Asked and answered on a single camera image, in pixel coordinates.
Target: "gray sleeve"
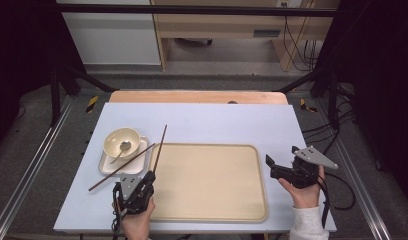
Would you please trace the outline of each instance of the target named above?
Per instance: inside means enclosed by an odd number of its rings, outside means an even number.
[[[327,240],[329,232],[323,229],[319,207],[294,208],[295,223],[290,231],[291,240]]]

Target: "hand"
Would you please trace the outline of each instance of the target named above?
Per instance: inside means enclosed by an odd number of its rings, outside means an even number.
[[[325,179],[323,166],[319,166],[319,176]],[[283,178],[280,178],[278,182],[291,194],[295,208],[313,208],[319,206],[320,187],[318,184],[298,189]]]
[[[122,221],[122,229],[129,240],[147,240],[150,231],[150,218],[154,210],[154,200],[151,197],[148,208],[138,215],[126,215]]]

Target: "tray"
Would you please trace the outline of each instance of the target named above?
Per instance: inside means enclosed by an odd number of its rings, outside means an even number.
[[[251,145],[164,143],[153,185],[153,220],[260,222],[267,216],[260,160]]]
[[[148,147],[148,139],[146,137],[141,137],[141,143],[139,145],[139,150],[138,153],[144,151]],[[133,160],[131,163],[126,165],[124,168],[120,169],[117,174],[137,174],[141,172],[144,169],[144,163],[145,163],[145,155],[146,153],[143,153],[141,156]],[[113,160],[112,157],[109,157],[105,152],[102,152],[101,160],[99,161],[98,169],[100,172],[103,174],[110,174],[117,170],[117,168],[121,167],[123,164],[125,164],[128,160],[117,160],[115,163],[110,164],[110,162]]]

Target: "spoon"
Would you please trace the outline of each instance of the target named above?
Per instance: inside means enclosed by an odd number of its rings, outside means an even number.
[[[119,155],[117,155],[117,157],[113,161],[110,162],[110,164],[115,163],[117,159],[119,159],[120,155],[122,155],[122,152],[128,150],[130,146],[131,144],[128,141],[123,141],[122,143],[120,143],[120,153]]]

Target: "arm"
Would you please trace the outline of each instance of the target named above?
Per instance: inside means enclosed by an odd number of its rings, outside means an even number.
[[[319,166],[319,176],[322,179],[325,178],[322,166]],[[291,194],[294,201],[295,223],[290,231],[290,238],[293,240],[328,239],[329,232],[323,229],[319,212],[319,185],[314,184],[298,189],[285,179],[280,178],[278,181]]]
[[[150,230],[151,213],[155,205],[153,198],[150,198],[148,208],[138,215],[126,215],[122,221],[122,228],[125,236],[129,240],[147,240]]]

